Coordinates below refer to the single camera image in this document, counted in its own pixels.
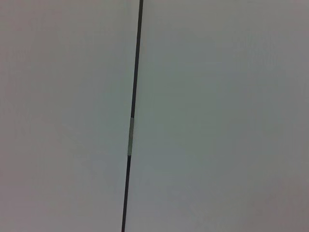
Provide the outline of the white patch on seam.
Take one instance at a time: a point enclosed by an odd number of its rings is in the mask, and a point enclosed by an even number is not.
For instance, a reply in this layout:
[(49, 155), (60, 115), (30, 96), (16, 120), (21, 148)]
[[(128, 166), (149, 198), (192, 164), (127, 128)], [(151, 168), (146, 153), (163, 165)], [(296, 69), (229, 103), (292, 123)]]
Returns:
[(134, 133), (134, 118), (130, 118), (129, 125), (129, 134), (128, 134), (128, 147), (127, 147), (127, 156), (132, 155), (132, 146), (133, 146), (133, 133)]

